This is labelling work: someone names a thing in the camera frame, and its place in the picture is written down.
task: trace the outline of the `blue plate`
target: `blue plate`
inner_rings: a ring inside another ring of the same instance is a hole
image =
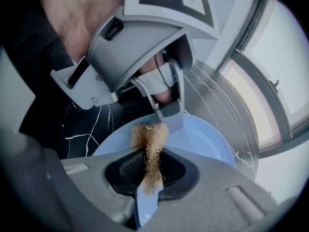
[[[152,123],[158,123],[155,114],[125,124],[106,138],[93,155],[99,156],[129,148],[132,126]],[[225,138],[211,124],[193,115],[184,115],[184,128],[170,133],[166,146],[214,158],[235,168],[234,157]]]

